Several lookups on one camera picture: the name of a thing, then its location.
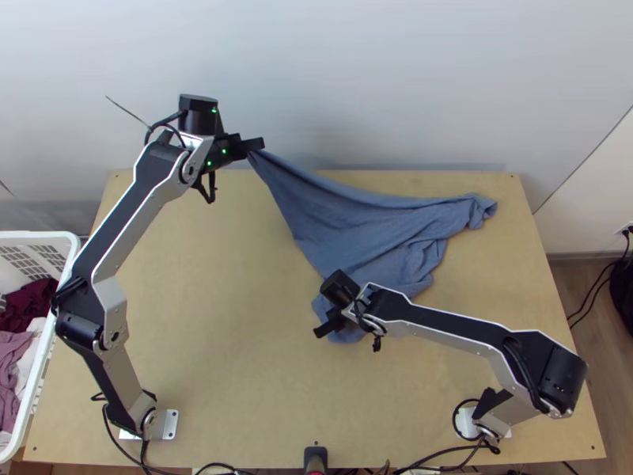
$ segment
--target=wooden table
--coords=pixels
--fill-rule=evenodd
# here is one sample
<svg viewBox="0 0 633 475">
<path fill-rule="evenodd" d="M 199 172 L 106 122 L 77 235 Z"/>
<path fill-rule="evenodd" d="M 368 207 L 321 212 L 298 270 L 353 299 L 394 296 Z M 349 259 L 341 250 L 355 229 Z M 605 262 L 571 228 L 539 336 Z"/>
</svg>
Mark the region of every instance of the wooden table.
<svg viewBox="0 0 633 475">
<path fill-rule="evenodd" d="M 434 284 L 415 302 L 540 329 L 574 347 L 533 218 L 509 173 L 332 171 L 375 192 L 499 202 L 482 230 L 449 241 Z M 97 222 L 131 182 L 113 173 Z M 180 410 L 176 439 L 155 441 L 156 466 L 227 462 L 241 468 L 300 467 L 306 446 L 326 446 L 333 467 L 404 466 L 464 445 L 450 423 L 457 403 L 498 388 L 487 361 L 419 338 L 331 344 L 312 333 L 310 302 L 321 278 L 294 244 L 264 183 L 222 170 L 218 201 L 190 191 L 163 209 L 119 272 L 127 292 L 127 343 L 141 383 Z M 55 345 L 25 459 L 123 465 L 105 433 L 97 384 L 83 360 Z M 602 458 L 586 388 L 567 420 L 537 417 L 513 429 L 502 453 L 472 464 Z M 135 442 L 124 446 L 138 454 Z M 465 453 L 438 459 L 444 465 Z"/>
</svg>

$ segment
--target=maroon cloth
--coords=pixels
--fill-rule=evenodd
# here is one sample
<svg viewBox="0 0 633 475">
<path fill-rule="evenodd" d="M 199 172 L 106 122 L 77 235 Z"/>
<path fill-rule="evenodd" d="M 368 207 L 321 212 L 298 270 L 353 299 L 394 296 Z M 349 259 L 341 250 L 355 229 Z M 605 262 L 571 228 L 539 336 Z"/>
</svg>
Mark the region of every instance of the maroon cloth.
<svg viewBox="0 0 633 475">
<path fill-rule="evenodd" d="M 31 335 L 31 332 L 0 332 L 0 429 L 3 431 L 13 432 L 20 400 L 13 391 L 17 376 L 11 370 L 28 350 Z"/>
<path fill-rule="evenodd" d="M 33 318 L 46 317 L 56 290 L 57 280 L 40 279 L 5 295 L 6 307 L 0 313 L 0 331 L 22 333 Z"/>
</svg>

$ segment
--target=laundry basket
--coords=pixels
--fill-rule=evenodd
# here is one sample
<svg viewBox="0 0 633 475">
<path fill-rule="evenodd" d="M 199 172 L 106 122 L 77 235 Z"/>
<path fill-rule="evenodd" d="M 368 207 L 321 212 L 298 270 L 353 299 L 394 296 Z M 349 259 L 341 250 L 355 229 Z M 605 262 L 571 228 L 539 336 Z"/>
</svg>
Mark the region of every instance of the laundry basket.
<svg viewBox="0 0 633 475">
<path fill-rule="evenodd" d="M 0 312 L 5 309 L 4 296 L 33 280 L 53 277 L 60 283 L 68 279 L 70 266 L 79 252 L 79 238 L 66 232 L 0 232 Z M 30 417 L 35 413 L 44 383 L 44 368 L 51 357 L 55 335 L 55 316 L 47 315 L 37 344 L 36 357 L 17 412 L 11 440 L 0 450 L 0 464 L 11 459 L 21 447 Z"/>
</svg>

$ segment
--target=cable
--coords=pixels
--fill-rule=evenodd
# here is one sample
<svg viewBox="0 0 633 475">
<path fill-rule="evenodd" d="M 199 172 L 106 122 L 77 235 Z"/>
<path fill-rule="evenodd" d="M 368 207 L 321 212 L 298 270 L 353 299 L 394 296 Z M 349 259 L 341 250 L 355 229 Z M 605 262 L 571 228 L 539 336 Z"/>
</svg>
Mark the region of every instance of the cable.
<svg viewBox="0 0 633 475">
<path fill-rule="evenodd" d="M 529 399 L 532 402 L 532 406 L 534 406 L 534 409 L 538 409 L 543 414 L 549 414 L 549 408 L 540 399 L 539 390 L 536 387 L 534 380 L 532 379 L 532 375 L 528 371 L 528 367 L 525 364 L 525 360 L 521 356 L 521 353 L 512 345 L 512 341 L 510 339 L 506 339 L 503 342 L 503 349 L 517 365 L 519 373 L 521 373 L 523 381 L 525 382 L 525 387 L 528 390 Z"/>
<path fill-rule="evenodd" d="M 576 470 L 574 470 L 574 467 L 572 467 L 571 465 L 569 465 L 567 462 L 565 462 L 564 460 L 562 461 L 563 465 L 565 465 L 570 472 L 572 472 L 574 475 L 580 475 L 580 473 L 576 472 Z"/>
<path fill-rule="evenodd" d="M 605 286 L 605 284 L 611 280 L 611 277 L 609 277 L 608 279 L 606 279 L 603 283 L 600 284 L 600 286 L 597 288 L 596 292 L 593 294 L 593 298 L 591 299 L 591 303 L 589 304 L 589 308 L 587 309 L 587 311 L 585 313 L 582 314 L 582 316 L 575 321 L 574 323 L 571 324 L 571 326 L 569 327 L 569 330 L 572 330 L 578 323 L 580 323 L 587 315 L 589 315 L 589 313 L 591 312 L 591 309 L 593 308 L 593 304 L 596 302 L 596 298 L 598 296 L 598 294 L 600 294 L 600 290 L 602 290 L 602 287 Z"/>
<path fill-rule="evenodd" d="M 102 393 L 97 393 L 94 396 L 92 396 L 90 398 L 91 401 L 102 401 L 102 399 L 100 399 L 99 397 L 101 396 Z M 105 430 L 108 433 L 108 437 L 110 438 L 110 440 L 112 441 L 112 443 L 115 445 L 115 447 L 117 449 L 119 449 L 119 452 L 121 452 L 121 454 L 123 454 L 130 462 L 134 463 L 135 465 L 141 467 L 141 469 L 143 470 L 143 472 L 145 472 L 146 475 L 150 475 L 151 472 L 154 473 L 159 473 L 160 475 L 178 475 L 177 473 L 172 473 L 172 472 L 167 472 L 165 470 L 160 470 L 160 469 L 156 469 L 152 466 L 149 466 L 145 463 L 145 457 L 146 457 L 146 453 L 147 453 L 147 449 L 150 445 L 150 441 L 149 440 L 143 440 L 142 445 L 141 445 L 141 454 L 140 454 L 140 458 L 141 460 L 137 460 L 136 458 L 132 457 L 130 454 L 128 454 L 125 449 L 123 449 L 121 447 L 121 445 L 117 442 L 115 436 L 112 434 L 112 430 L 110 429 L 110 423 L 108 422 L 108 415 L 105 412 L 105 408 L 107 407 L 106 404 L 104 404 L 103 406 L 101 406 L 101 414 L 103 416 L 104 419 L 104 426 L 105 426 Z M 223 473 L 222 475 L 253 475 L 250 472 L 247 472 L 245 470 L 237 470 L 234 467 L 232 467 L 231 465 L 225 464 L 225 463 L 220 463 L 220 462 L 212 462 L 212 463 L 207 463 L 204 467 L 202 467 L 200 470 L 198 470 L 195 475 L 200 475 L 202 472 L 204 472 L 204 470 L 209 469 L 210 467 L 222 467 L 223 469 L 227 469 L 230 470 L 230 473 Z"/>
<path fill-rule="evenodd" d="M 98 401 L 107 401 L 107 399 L 104 397 L 103 393 L 97 393 L 94 396 L 90 397 L 90 400 L 92 402 L 98 402 Z"/>
<path fill-rule="evenodd" d="M 408 470 L 413 470 L 413 469 L 429 470 L 429 471 L 436 471 L 436 472 L 456 472 L 459 469 L 465 467 L 471 461 L 471 459 L 475 456 L 475 454 L 477 453 L 477 451 L 481 447 L 487 448 L 490 452 L 492 452 L 495 455 L 498 455 L 498 454 L 501 453 L 500 449 L 498 447 L 490 445 L 490 443 L 488 443 L 486 441 L 486 439 L 484 438 L 484 436 L 482 434 L 479 437 L 479 441 L 478 441 L 478 443 L 476 445 L 451 447 L 449 449 L 440 450 L 439 452 L 435 452 L 434 454 L 431 454 L 431 455 L 429 455 L 429 456 L 427 456 L 425 458 L 419 459 L 417 462 L 413 462 L 408 467 L 404 467 L 402 469 L 394 470 L 393 471 L 393 475 L 401 475 L 402 473 L 404 473 L 404 472 L 406 472 Z M 470 450 L 471 451 L 471 453 L 467 456 L 467 458 L 462 463 L 460 463 L 459 465 L 455 465 L 455 466 L 452 466 L 452 467 L 439 467 L 439 468 L 438 467 L 428 467 L 428 466 L 424 466 L 423 465 L 423 463 L 426 463 L 429 460 L 437 458 L 440 455 L 449 454 L 451 452 L 457 452 L 459 450 Z"/>
<path fill-rule="evenodd" d="M 143 142 L 145 145 L 147 145 L 150 142 L 150 137 L 152 136 L 154 131 L 158 129 L 159 127 L 164 127 L 172 131 L 174 134 L 176 134 L 176 137 L 178 137 L 178 140 L 180 141 L 180 145 L 182 145 L 183 148 L 187 148 L 187 145 L 184 143 L 183 136 L 180 135 L 180 132 L 178 132 L 178 130 L 176 130 L 176 128 L 173 125 L 169 125 L 168 123 L 156 123 L 152 127 L 150 127 L 150 129 L 145 134 L 145 140 Z"/>
<path fill-rule="evenodd" d="M 479 403 L 479 399 L 475 399 L 475 398 L 470 398 L 470 399 L 464 399 L 461 403 L 459 403 L 457 405 L 457 407 L 453 410 L 453 417 L 452 417 L 452 422 L 453 422 L 453 429 L 455 430 L 455 432 L 457 433 L 457 435 L 459 435 L 462 439 L 464 440 L 468 440 L 470 442 L 475 442 L 476 440 L 479 439 L 479 437 L 466 437 L 464 434 L 461 433 L 461 431 L 457 428 L 457 414 L 460 411 L 461 407 L 464 404 L 467 404 L 469 402 L 477 402 Z"/>
<path fill-rule="evenodd" d="M 124 108 L 121 104 L 119 104 L 118 102 L 114 101 L 113 99 L 111 99 L 110 97 L 106 96 L 106 99 L 108 99 L 110 102 L 112 102 L 116 107 L 118 107 L 119 109 L 121 109 L 122 111 L 124 111 L 125 113 L 129 114 L 130 116 L 134 117 L 138 122 L 140 122 L 141 124 L 143 124 L 145 127 L 147 127 L 148 129 L 151 129 L 151 126 L 143 119 L 141 119 L 139 116 L 137 116 L 136 114 L 128 111 L 126 108 Z"/>
<path fill-rule="evenodd" d="M 600 272 L 600 275 L 597 277 L 597 279 L 593 282 L 592 286 L 589 288 L 589 291 L 587 292 L 587 295 L 585 295 L 585 299 L 582 301 L 580 308 L 576 310 L 575 312 L 573 312 L 569 317 L 567 317 L 567 320 L 570 320 L 572 317 L 575 317 L 576 315 L 582 312 L 582 309 L 585 307 L 587 300 L 589 300 L 591 292 L 593 291 L 594 288 L 596 288 L 596 285 L 598 285 L 598 282 L 600 282 L 600 279 L 602 279 L 602 276 L 605 274 L 605 272 L 607 272 L 607 269 L 609 269 L 613 265 L 619 264 L 624 259 L 626 259 L 629 247 L 631 246 L 631 239 L 629 238 L 629 234 L 630 233 L 628 230 L 622 230 L 622 235 L 627 239 L 627 247 L 624 250 L 622 257 L 618 260 L 614 260 L 611 264 L 605 265 L 605 268 L 602 269 L 602 271 Z"/>
</svg>

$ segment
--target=black cable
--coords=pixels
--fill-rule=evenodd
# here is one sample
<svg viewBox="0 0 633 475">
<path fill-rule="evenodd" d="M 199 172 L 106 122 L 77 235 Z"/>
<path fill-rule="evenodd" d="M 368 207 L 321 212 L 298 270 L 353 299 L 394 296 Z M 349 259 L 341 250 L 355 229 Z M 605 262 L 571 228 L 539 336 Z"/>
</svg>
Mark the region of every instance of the black cable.
<svg viewBox="0 0 633 475">
<path fill-rule="evenodd" d="M 602 276 L 605 274 L 605 272 L 607 272 L 607 269 L 609 269 L 611 266 L 619 264 L 620 262 L 622 262 L 624 259 L 626 259 L 627 254 L 628 254 L 628 250 L 629 247 L 631 246 L 631 239 L 629 238 L 629 232 L 628 230 L 623 230 L 622 231 L 622 235 L 627 239 L 627 247 L 624 250 L 622 257 L 618 260 L 614 260 L 611 264 L 607 264 L 605 265 L 605 268 L 602 269 L 602 271 L 600 272 L 600 275 L 597 277 L 597 279 L 593 282 L 593 284 L 591 285 L 591 287 L 589 288 L 589 291 L 587 291 L 587 294 L 585 295 L 585 299 L 582 301 L 582 304 L 580 305 L 580 308 L 578 308 L 578 310 L 576 310 L 575 312 L 573 312 L 569 317 L 567 317 L 567 320 L 570 320 L 572 317 L 575 317 L 576 315 L 578 315 L 579 313 L 582 312 L 582 309 L 585 308 L 585 305 L 587 303 L 587 301 L 589 300 L 589 297 L 591 295 L 591 292 L 593 291 L 594 288 L 596 288 L 596 285 L 598 285 L 598 282 L 600 282 L 600 279 L 602 279 Z"/>
<path fill-rule="evenodd" d="M 464 404 L 467 404 L 467 403 L 469 403 L 469 402 L 477 402 L 477 403 L 478 403 L 478 402 L 479 402 L 479 399 L 475 399 L 475 398 L 473 398 L 473 397 L 472 397 L 472 398 L 470 398 L 470 399 L 464 399 L 464 400 L 463 400 L 461 403 L 459 403 L 459 404 L 457 405 L 457 407 L 453 410 L 453 417 L 452 417 L 451 419 L 452 419 L 452 422 L 453 422 L 453 429 L 454 429 L 454 431 L 455 431 L 455 433 L 456 433 L 457 435 L 459 435 L 459 436 L 460 436 L 462 439 L 464 439 L 464 440 L 468 440 L 468 441 L 470 441 L 470 442 L 475 442 L 476 440 L 479 440 L 479 436 L 477 436 L 477 437 L 466 437 L 466 436 L 465 436 L 464 434 L 462 434 L 462 433 L 461 433 L 461 431 L 457 428 L 457 414 L 458 414 L 458 412 L 460 411 L 461 407 L 462 407 Z"/>
<path fill-rule="evenodd" d="M 567 462 L 565 462 L 565 461 L 563 460 L 563 462 L 562 462 L 562 463 L 563 463 L 563 465 L 565 465 L 565 466 L 569 469 L 569 471 L 570 471 L 570 472 L 572 472 L 574 475 L 580 475 L 580 473 L 576 472 L 576 470 L 574 470 L 574 467 L 572 467 L 571 465 L 569 465 Z"/>
<path fill-rule="evenodd" d="M 90 398 L 91 401 L 101 401 L 101 399 L 97 399 L 99 396 L 101 395 L 101 393 L 97 393 L 94 396 L 92 396 Z M 137 460 L 136 458 L 132 457 L 130 454 L 128 454 L 125 449 L 123 449 L 121 447 L 121 445 L 119 444 L 119 442 L 117 442 L 115 436 L 112 434 L 112 430 L 110 429 L 110 423 L 108 422 L 108 415 L 105 412 L 105 408 L 107 405 L 103 405 L 101 407 L 101 414 L 103 415 L 104 418 L 104 426 L 105 426 L 105 430 L 108 433 L 108 437 L 110 438 L 110 440 L 112 441 L 112 443 L 115 445 L 115 447 L 117 449 L 119 449 L 119 452 L 121 452 L 121 454 L 123 454 L 130 462 L 134 463 L 135 465 L 141 467 L 141 469 L 143 470 L 143 472 L 145 472 L 146 475 L 150 475 L 151 472 L 154 473 L 159 473 L 160 475 L 178 475 L 177 473 L 172 473 L 172 472 L 167 472 L 165 470 L 160 470 L 157 468 L 154 468 L 152 466 L 149 466 L 145 463 L 145 457 L 146 457 L 146 453 L 147 453 L 147 449 L 150 445 L 150 441 L 149 440 L 144 440 L 142 442 L 141 445 L 141 460 Z M 235 475 L 235 474 L 244 474 L 244 475 L 253 475 L 250 472 L 247 472 L 245 470 L 237 470 L 234 467 L 232 467 L 231 465 L 225 464 L 225 463 L 220 463 L 220 462 L 212 462 L 212 463 L 207 463 L 204 467 L 202 467 L 200 470 L 198 470 L 195 475 L 200 475 L 204 470 L 210 468 L 210 467 L 222 467 L 223 469 L 227 469 L 230 470 L 231 473 L 224 473 L 222 475 Z"/>
<path fill-rule="evenodd" d="M 569 330 L 573 329 L 573 327 L 575 327 L 578 323 L 580 323 L 587 315 L 589 315 L 589 313 L 591 313 L 591 309 L 593 308 L 593 304 L 596 303 L 596 298 L 598 296 L 598 294 L 600 294 L 600 290 L 602 290 L 602 287 L 605 286 L 605 284 L 611 280 L 611 277 L 608 277 L 605 281 L 603 281 L 600 286 L 596 289 L 596 292 L 593 294 L 593 298 L 591 299 L 591 303 L 589 304 L 589 308 L 587 309 L 587 311 L 585 313 L 582 314 L 582 316 L 575 321 L 574 323 L 572 323 L 569 327 Z"/>
<path fill-rule="evenodd" d="M 538 409 L 543 414 L 549 414 L 549 408 L 540 399 L 539 390 L 532 379 L 532 375 L 528 371 L 528 366 L 525 364 L 525 360 L 521 356 L 521 353 L 514 347 L 511 340 L 504 341 L 502 347 L 506 354 L 514 361 L 514 364 L 516 364 L 519 373 L 521 373 L 525 387 L 529 393 L 529 399 L 532 402 L 534 409 Z"/>
<path fill-rule="evenodd" d="M 103 393 L 97 393 L 94 396 L 91 396 L 90 400 L 93 401 L 93 402 L 107 401 L 107 399 L 104 397 Z"/>
<path fill-rule="evenodd" d="M 147 454 L 147 448 L 150 446 L 150 441 L 149 440 L 143 440 L 141 442 L 141 463 L 143 465 L 145 465 L 145 456 Z M 141 466 L 142 471 L 144 472 L 145 475 L 151 475 L 151 472 L 146 469 L 144 466 Z"/>
<path fill-rule="evenodd" d="M 169 125 L 168 123 L 159 123 L 158 125 L 154 124 L 152 127 L 150 127 L 147 133 L 145 133 L 145 140 L 144 140 L 145 145 L 147 145 L 150 142 L 150 137 L 152 136 L 154 131 L 158 129 L 159 127 L 164 127 L 172 131 L 174 134 L 176 134 L 176 137 L 178 137 L 178 140 L 180 140 L 180 145 L 182 145 L 183 148 L 187 148 L 187 145 L 184 143 L 183 136 L 180 135 L 180 132 L 178 132 L 178 130 L 173 125 Z"/>
<path fill-rule="evenodd" d="M 501 451 L 498 447 L 492 446 L 490 445 L 490 443 L 488 443 L 486 441 L 486 439 L 484 438 L 483 434 L 479 437 L 479 441 L 476 445 L 470 445 L 470 446 L 459 446 L 459 447 L 451 447 L 449 449 L 444 449 L 444 450 L 440 450 L 439 452 L 435 452 L 434 454 L 431 454 L 425 458 L 421 458 L 419 459 L 417 462 L 413 462 L 412 464 L 410 464 L 408 467 L 404 467 L 402 469 L 398 469 L 398 470 L 394 470 L 393 471 L 393 475 L 401 475 L 402 473 L 408 471 L 408 470 L 414 470 L 414 469 L 421 469 L 421 470 L 429 470 L 429 471 L 438 471 L 438 472 L 455 472 L 463 467 L 465 467 L 470 461 L 471 459 L 475 456 L 475 454 L 477 453 L 477 451 L 481 448 L 481 447 L 485 447 L 487 448 L 490 452 L 492 452 L 493 454 L 497 455 L 500 454 Z M 451 452 L 457 452 L 459 450 L 470 450 L 471 453 L 467 456 L 467 458 L 460 463 L 459 465 L 455 465 L 452 467 L 428 467 L 428 466 L 424 466 L 422 465 L 423 463 L 428 462 L 429 460 L 432 460 L 436 457 L 439 457 L 440 455 L 444 455 L 444 454 L 449 454 Z"/>
</svg>

